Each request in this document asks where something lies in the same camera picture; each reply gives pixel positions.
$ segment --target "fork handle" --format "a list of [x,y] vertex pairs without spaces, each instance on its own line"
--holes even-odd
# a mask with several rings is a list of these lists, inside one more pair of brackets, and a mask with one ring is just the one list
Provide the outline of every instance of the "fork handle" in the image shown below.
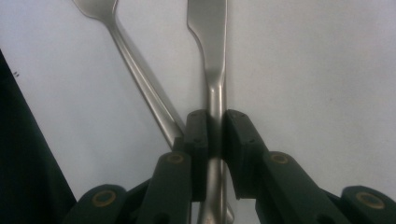
[[116,20],[113,22],[106,23],[108,31],[111,33],[114,42],[125,61],[128,70],[134,78],[137,87],[142,93],[152,115],[156,119],[160,129],[166,139],[166,142],[170,147],[173,146],[175,138],[183,136],[183,132],[177,125],[175,117],[169,111],[160,95],[155,91],[154,87],[150,83],[148,77],[144,73],[143,69],[137,63],[135,56],[132,54],[125,40],[123,39],[120,29],[116,24]]

